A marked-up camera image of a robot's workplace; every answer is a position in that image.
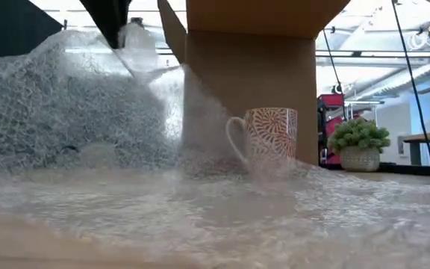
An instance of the box flap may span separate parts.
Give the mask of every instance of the box flap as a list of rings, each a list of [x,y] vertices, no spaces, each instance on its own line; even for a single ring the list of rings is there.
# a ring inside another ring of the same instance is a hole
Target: box flap
[[[314,39],[349,0],[187,0],[189,31]]]
[[[157,0],[161,13],[163,35],[180,64],[185,62],[185,37],[187,31],[167,0]]]

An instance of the white plant pot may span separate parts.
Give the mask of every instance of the white plant pot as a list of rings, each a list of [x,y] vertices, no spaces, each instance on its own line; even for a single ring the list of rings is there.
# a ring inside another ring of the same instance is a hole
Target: white plant pot
[[[341,167],[346,171],[373,172],[379,168],[379,151],[348,146],[341,150]]]

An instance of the cardboard box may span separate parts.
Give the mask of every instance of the cardboard box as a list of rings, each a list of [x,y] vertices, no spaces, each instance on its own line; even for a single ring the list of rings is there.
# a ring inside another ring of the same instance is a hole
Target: cardboard box
[[[187,0],[188,33],[167,0],[158,6],[166,41],[181,64],[234,115],[260,107],[296,109],[296,157],[317,164],[314,39],[348,2]]]

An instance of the black panel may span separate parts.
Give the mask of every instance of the black panel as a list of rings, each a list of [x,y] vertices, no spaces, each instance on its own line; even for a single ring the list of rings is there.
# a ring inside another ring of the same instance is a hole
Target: black panel
[[[0,0],[0,57],[27,54],[62,27],[29,0]]]

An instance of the succulent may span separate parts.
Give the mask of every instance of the succulent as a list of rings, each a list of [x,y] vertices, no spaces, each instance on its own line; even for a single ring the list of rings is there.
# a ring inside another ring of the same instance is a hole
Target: succulent
[[[387,129],[378,128],[374,120],[357,118],[336,126],[328,139],[328,148],[336,154],[348,146],[357,146],[360,149],[376,148],[382,153],[382,148],[390,145],[388,136]]]

